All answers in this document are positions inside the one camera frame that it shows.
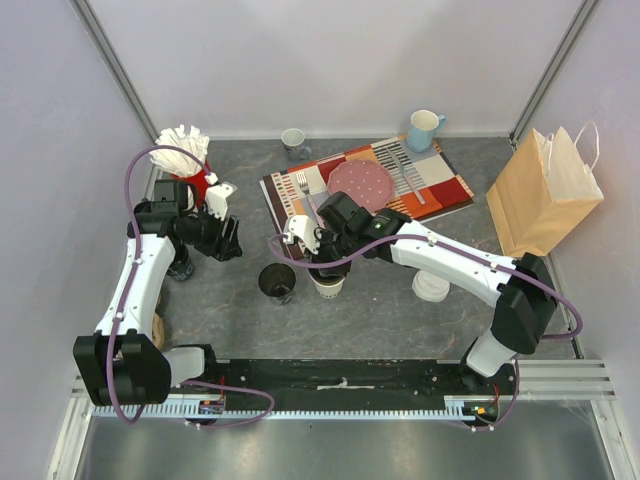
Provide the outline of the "black lid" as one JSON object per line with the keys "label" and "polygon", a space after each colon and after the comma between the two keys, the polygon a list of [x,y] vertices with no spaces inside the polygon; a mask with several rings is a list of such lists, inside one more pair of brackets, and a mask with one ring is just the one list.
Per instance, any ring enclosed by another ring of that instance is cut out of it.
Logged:
{"label": "black lid", "polygon": [[310,269],[311,277],[321,283],[334,283],[346,277],[346,273],[341,268],[334,269]]}

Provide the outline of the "white paper cup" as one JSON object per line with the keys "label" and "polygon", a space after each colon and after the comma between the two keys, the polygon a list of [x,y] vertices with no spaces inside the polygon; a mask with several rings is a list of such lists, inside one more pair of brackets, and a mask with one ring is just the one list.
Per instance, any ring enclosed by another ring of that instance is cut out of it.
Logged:
{"label": "white paper cup", "polygon": [[329,275],[328,277],[322,277],[319,274],[319,271],[314,269],[309,271],[309,275],[316,291],[325,299],[337,297],[341,292],[346,279],[344,275]]}

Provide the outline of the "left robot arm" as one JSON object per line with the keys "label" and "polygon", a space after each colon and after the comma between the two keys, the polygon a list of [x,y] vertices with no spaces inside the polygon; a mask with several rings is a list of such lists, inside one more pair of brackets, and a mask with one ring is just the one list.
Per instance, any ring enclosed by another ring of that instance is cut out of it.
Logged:
{"label": "left robot arm", "polygon": [[153,320],[167,275],[191,274],[189,251],[219,262],[242,254],[238,219],[228,212],[236,186],[217,182],[195,206],[182,180],[159,180],[152,199],[133,207],[127,226],[127,254],[112,300],[93,334],[77,337],[73,357],[96,406],[161,404],[171,388],[186,382],[208,393],[219,382],[207,344],[175,347],[167,353],[152,341]]}

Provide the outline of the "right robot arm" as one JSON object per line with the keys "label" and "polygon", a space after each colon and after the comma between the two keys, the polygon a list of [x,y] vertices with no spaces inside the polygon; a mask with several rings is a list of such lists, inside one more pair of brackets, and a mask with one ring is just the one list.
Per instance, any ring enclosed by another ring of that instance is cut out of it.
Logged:
{"label": "right robot arm", "polygon": [[488,254],[395,210],[372,215],[343,192],[331,195],[318,213],[320,223],[298,216],[288,226],[300,237],[317,279],[345,276],[348,257],[357,254],[432,274],[493,308],[491,326],[460,362],[457,377],[465,391],[483,392],[515,355],[535,352],[558,304],[540,257]]}

